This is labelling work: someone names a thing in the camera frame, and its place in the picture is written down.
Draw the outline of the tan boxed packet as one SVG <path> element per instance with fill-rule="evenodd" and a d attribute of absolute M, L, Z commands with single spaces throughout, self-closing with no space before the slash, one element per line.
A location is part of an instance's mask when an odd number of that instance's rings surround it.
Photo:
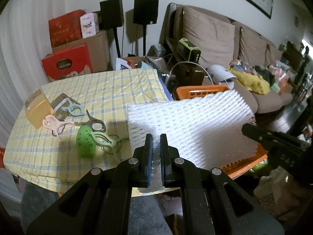
<path fill-rule="evenodd" d="M 42 121 L 46 116 L 52 115 L 54 110 L 41 88 L 37 89 L 25 101 L 25 114 L 28 121 L 36 128 L 42 126 Z"/>

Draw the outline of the black speaker on stand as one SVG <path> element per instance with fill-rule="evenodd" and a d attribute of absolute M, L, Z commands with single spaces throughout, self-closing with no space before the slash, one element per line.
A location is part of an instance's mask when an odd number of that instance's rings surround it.
<path fill-rule="evenodd" d="M 101 22 L 104 30 L 113 30 L 118 58 L 121 58 L 117 28 L 124 26 L 122 0 L 105 0 L 100 4 Z"/>
<path fill-rule="evenodd" d="M 134 0 L 133 23 L 143 28 L 143 56 L 146 55 L 146 28 L 157 23 L 158 12 L 158 0 Z"/>

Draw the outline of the yellow checked tablecloth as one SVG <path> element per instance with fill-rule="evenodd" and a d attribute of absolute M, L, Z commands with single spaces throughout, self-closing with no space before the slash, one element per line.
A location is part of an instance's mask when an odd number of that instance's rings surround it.
<path fill-rule="evenodd" d="M 49 101 L 62 94 L 77 101 L 83 116 L 47 117 L 35 128 L 22 110 L 4 152 L 12 174 L 64 193 L 93 168 L 107 170 L 133 155 L 128 134 L 131 104 L 167 102 L 154 69 L 115 70 L 42 86 Z"/>

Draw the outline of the olive card packet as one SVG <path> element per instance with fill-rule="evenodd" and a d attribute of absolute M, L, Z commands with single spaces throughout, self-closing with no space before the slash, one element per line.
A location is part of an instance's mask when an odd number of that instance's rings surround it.
<path fill-rule="evenodd" d="M 68 107 L 72 104 L 80 105 L 79 102 L 72 99 L 65 93 L 61 93 L 51 102 L 51 107 L 54 110 L 53 116 L 59 121 L 64 121 L 66 117 L 71 116 Z"/>

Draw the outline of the green paw print case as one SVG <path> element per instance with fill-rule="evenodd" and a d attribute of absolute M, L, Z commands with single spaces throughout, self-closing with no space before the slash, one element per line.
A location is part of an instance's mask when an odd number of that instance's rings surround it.
<path fill-rule="evenodd" d="M 92 128 L 81 126 L 76 135 L 76 148 L 80 158 L 91 159 L 96 152 L 96 143 L 91 135 Z"/>

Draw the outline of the brown cardboard box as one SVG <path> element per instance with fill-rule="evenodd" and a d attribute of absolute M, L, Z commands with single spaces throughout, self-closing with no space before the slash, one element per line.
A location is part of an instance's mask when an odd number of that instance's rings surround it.
<path fill-rule="evenodd" d="M 66 48 L 76 47 L 83 43 L 87 44 L 94 72 L 98 73 L 106 71 L 110 65 L 110 52 L 106 31 L 99 31 L 94 36 L 82 38 L 58 47 L 54 47 L 52 48 L 52 52 L 58 52 Z"/>

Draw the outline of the red gift box upper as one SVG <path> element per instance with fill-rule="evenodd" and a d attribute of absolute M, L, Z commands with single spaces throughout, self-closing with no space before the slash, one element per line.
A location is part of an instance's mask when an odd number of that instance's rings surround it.
<path fill-rule="evenodd" d="M 85 10 L 76 10 L 48 21 L 51 47 L 55 48 L 82 39 L 80 17 Z"/>

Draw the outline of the white foam mesh sheet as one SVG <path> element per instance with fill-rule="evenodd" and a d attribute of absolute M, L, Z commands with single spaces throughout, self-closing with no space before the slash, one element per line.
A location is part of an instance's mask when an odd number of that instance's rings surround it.
<path fill-rule="evenodd" d="M 254 121 L 254 114 L 235 90 L 180 101 L 130 104 L 128 131 L 134 150 L 144 145 L 146 134 L 153 138 L 151 184 L 142 194 L 164 190 L 161 179 L 160 136 L 178 149 L 181 158 L 210 170 L 256 155 L 257 143 L 241 128 Z"/>

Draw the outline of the light green clothes clip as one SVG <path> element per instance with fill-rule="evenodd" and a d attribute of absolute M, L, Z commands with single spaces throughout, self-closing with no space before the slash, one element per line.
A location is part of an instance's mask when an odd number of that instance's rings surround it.
<path fill-rule="evenodd" d="M 129 139 L 129 137 L 119 137 L 114 135 L 115 138 L 111 138 L 103 132 L 90 132 L 89 135 L 95 141 L 96 145 L 102 148 L 105 154 L 111 155 L 115 162 L 121 162 L 118 157 L 118 151 L 121 150 L 122 141 Z"/>

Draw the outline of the small pink white box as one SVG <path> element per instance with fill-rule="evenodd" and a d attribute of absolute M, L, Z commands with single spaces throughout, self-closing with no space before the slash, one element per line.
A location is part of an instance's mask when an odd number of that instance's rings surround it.
<path fill-rule="evenodd" d="M 80 17 L 82 38 L 96 35 L 99 32 L 98 15 L 87 13 Z"/>

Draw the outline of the blue clothes clip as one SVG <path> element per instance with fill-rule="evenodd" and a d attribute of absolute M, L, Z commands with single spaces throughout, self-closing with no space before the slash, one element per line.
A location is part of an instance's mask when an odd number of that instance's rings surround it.
<path fill-rule="evenodd" d="M 83 108 L 80 104 L 74 103 L 71 99 L 66 98 L 64 103 L 68 102 L 68 106 L 62 106 L 61 110 L 68 112 L 73 117 L 82 117 L 84 116 Z"/>

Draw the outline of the white curtain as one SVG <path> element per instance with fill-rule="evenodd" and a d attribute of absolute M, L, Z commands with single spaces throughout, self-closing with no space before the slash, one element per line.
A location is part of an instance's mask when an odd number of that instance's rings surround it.
<path fill-rule="evenodd" d="M 65 13 L 65 0 L 9 0 L 1 12 L 2 148 L 27 98 L 48 82 L 41 65 L 51 53 L 48 21 Z"/>

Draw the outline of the orange plastic basket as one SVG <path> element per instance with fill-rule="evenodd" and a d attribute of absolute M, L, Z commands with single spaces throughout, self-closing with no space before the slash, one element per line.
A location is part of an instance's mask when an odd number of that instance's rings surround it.
<path fill-rule="evenodd" d="M 221 168 L 232 179 L 266 158 L 266 151 L 242 134 L 254 114 L 235 90 L 178 102 L 179 152 L 200 168 Z"/>

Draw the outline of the left black speaker on stand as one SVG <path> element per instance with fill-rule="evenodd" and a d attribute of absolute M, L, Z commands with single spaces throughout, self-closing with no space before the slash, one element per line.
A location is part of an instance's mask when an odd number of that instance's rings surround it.
<path fill-rule="evenodd" d="M 122 0 L 105 0 L 100 4 L 101 22 L 104 30 L 113 30 L 118 58 L 121 58 L 117 28 L 124 26 Z"/>

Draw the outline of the large beige cushion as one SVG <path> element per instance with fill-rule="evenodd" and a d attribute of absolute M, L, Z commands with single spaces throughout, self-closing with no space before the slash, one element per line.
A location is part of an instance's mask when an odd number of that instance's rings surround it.
<path fill-rule="evenodd" d="M 190 6 L 183 7 L 183 37 L 201 51 L 199 63 L 228 67 L 235 48 L 235 26 L 199 12 Z"/>

